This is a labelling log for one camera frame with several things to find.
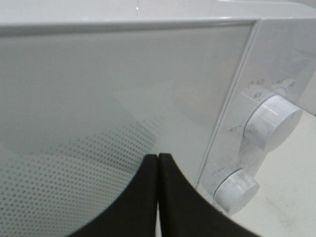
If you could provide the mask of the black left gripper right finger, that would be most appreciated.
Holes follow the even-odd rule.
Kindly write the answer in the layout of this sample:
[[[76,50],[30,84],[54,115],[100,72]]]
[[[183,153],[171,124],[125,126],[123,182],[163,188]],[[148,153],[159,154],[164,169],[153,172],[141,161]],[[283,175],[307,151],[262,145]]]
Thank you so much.
[[[249,236],[194,189],[171,154],[158,157],[158,206],[163,237]]]

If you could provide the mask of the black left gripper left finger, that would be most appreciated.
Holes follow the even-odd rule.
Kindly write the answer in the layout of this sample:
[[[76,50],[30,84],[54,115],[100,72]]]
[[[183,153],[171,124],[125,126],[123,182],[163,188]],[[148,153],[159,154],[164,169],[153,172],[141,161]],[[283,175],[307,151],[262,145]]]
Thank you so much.
[[[72,237],[154,237],[157,221],[158,157],[145,155],[131,182],[100,215]]]

